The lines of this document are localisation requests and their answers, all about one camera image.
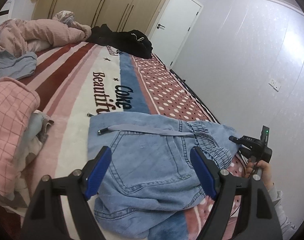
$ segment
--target gray cloth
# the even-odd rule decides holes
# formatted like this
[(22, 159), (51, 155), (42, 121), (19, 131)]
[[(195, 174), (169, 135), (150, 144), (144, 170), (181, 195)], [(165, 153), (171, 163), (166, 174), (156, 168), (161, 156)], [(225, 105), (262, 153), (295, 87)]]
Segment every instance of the gray cloth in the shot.
[(297, 231), (297, 228), (288, 220), (288, 217), (283, 211), (283, 207), (281, 206), (283, 193), (282, 191), (277, 191), (275, 186), (268, 192), (280, 222), (283, 240), (289, 240)]
[(43, 113), (32, 113), (29, 118), (28, 126), (23, 133), (19, 145), (15, 150), (13, 163), (16, 163), (16, 159), (20, 159), (23, 151), (28, 146), (30, 141), (42, 130), (42, 124), (45, 116)]
[(37, 64), (37, 55), (28, 52), (16, 58), (6, 50), (0, 51), (0, 78), (11, 77), (21, 79), (34, 74)]

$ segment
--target white door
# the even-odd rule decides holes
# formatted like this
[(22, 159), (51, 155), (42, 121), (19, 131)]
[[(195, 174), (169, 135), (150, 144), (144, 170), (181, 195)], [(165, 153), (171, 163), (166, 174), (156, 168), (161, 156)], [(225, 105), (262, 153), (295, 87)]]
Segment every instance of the white door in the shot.
[(170, 0), (151, 37), (153, 53), (170, 67), (201, 6), (193, 0)]

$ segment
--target electrical outlet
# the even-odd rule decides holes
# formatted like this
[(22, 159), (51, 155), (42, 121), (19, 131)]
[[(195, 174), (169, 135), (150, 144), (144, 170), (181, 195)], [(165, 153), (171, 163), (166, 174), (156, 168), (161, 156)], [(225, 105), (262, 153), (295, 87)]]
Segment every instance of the electrical outlet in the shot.
[(274, 84), (274, 87), (273, 87), (273, 88), (274, 88), (276, 91), (278, 91), (278, 92), (279, 92), (280, 87), (281, 87), (281, 83), (276, 82), (276, 83)]
[(274, 79), (270, 79), (269, 85), (274, 87), (275, 84), (276, 84), (276, 81)]

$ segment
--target wardrobe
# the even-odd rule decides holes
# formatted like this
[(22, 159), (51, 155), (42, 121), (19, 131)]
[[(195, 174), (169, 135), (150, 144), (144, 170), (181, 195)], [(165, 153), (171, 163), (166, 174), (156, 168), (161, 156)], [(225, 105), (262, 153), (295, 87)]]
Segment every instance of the wardrobe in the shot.
[(139, 30), (148, 34), (165, 0), (38, 0), (33, 19), (51, 19), (57, 12), (75, 13), (91, 27), (107, 24), (112, 31)]

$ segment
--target hand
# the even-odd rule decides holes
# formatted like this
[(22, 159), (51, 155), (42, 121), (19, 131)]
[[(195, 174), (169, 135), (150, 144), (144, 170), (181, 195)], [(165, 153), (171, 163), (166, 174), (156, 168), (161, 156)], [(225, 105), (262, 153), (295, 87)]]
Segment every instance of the hand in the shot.
[[(271, 165), (263, 160), (260, 160), (258, 163), (255, 163), (257, 167), (261, 167), (263, 169), (261, 179), (263, 184), (270, 190), (273, 187), (272, 182), (272, 168)], [(246, 165), (245, 177), (248, 178), (253, 171), (254, 164), (251, 162), (251, 159), (248, 159), (248, 164)]]

